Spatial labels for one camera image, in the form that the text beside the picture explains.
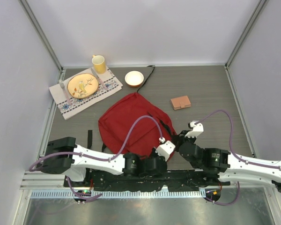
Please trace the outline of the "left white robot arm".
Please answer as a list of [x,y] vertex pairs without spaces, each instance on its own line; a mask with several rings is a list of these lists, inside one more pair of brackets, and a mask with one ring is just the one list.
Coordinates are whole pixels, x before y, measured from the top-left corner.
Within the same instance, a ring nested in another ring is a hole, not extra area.
[[166,141],[160,144],[155,157],[140,157],[134,153],[108,154],[90,150],[75,144],[76,139],[65,137],[50,141],[40,171],[47,174],[63,174],[80,187],[90,183],[86,169],[108,172],[112,175],[145,177],[158,175],[167,170],[167,160],[175,146]]

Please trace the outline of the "red student backpack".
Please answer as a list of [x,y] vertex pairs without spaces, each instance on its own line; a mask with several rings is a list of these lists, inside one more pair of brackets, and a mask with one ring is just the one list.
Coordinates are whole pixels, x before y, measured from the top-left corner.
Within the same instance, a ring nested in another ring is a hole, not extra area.
[[148,157],[159,145],[160,133],[166,140],[177,135],[170,117],[150,103],[140,93],[126,95],[112,105],[99,119],[98,128],[103,145],[113,154],[121,149],[129,135],[122,154],[134,153]]

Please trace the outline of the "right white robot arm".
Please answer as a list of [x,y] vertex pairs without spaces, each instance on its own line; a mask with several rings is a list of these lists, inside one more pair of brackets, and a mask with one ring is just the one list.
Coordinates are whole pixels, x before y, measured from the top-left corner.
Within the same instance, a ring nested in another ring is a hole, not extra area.
[[281,193],[281,160],[263,160],[233,154],[219,148],[201,148],[195,137],[188,137],[184,130],[172,136],[176,151],[191,164],[201,169],[207,185],[220,182],[246,182],[276,187]]

